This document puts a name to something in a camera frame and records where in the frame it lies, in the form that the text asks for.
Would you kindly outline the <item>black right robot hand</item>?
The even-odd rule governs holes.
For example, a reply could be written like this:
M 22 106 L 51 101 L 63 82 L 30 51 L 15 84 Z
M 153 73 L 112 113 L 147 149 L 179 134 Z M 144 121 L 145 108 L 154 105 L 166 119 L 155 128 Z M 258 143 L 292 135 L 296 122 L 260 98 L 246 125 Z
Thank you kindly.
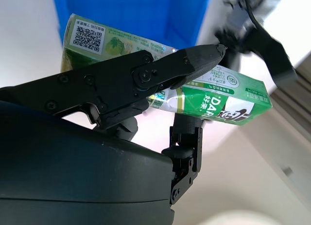
M 202 122 L 176 115 L 162 153 L 116 134 L 148 97 L 213 69 L 222 44 L 142 50 L 0 90 L 3 225 L 170 225 L 201 169 Z

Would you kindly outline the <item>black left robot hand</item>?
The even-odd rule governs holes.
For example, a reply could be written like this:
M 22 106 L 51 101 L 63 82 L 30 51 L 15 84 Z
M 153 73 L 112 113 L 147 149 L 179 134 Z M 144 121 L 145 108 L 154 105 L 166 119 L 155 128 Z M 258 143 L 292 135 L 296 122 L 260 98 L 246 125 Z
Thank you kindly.
M 241 55 L 249 53 L 245 46 L 242 45 L 243 42 L 239 34 L 229 27 L 224 26 L 215 33 L 215 37 L 219 40 L 220 44 L 226 46 L 225 55 L 219 65 L 239 72 Z

